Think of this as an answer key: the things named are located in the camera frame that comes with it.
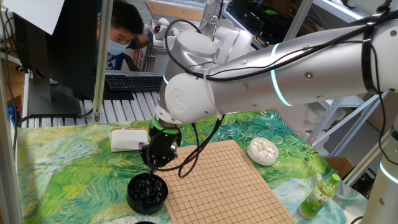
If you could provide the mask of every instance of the wooden go board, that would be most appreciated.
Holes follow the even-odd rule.
[[[178,148],[178,158],[164,168],[181,164],[195,148]],[[174,224],[295,223],[234,140],[207,145],[183,179],[178,170],[156,174],[169,188],[165,205]]]

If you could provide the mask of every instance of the green patterned cloth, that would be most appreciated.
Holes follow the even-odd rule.
[[[197,124],[200,141],[211,133],[215,117]],[[108,133],[149,121],[28,128],[18,132],[17,170],[26,223],[127,223],[151,219],[170,222],[165,207],[151,217],[132,211],[126,202],[128,182],[147,172],[137,151],[111,152]],[[327,162],[306,144],[276,112],[253,111],[225,117],[212,142],[233,139],[246,152],[254,137],[271,140],[279,157],[270,167],[254,166],[298,223],[299,203],[320,177],[333,173]],[[183,128],[182,146],[195,144],[190,125]],[[340,195],[321,210],[322,223],[346,223],[363,214],[366,199],[342,185]]]

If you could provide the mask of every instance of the black hair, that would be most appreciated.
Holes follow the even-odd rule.
[[[122,0],[113,1],[112,22],[113,28],[124,28],[131,34],[142,34],[144,22],[135,6]]]

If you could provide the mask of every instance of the keyboard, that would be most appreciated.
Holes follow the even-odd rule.
[[[113,91],[154,91],[160,90],[163,77],[105,75],[105,80]]]

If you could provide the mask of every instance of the plastic bottle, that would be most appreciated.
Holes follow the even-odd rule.
[[[338,192],[340,177],[332,174],[328,179],[322,179],[314,187],[310,195],[298,207],[301,216],[311,220]]]

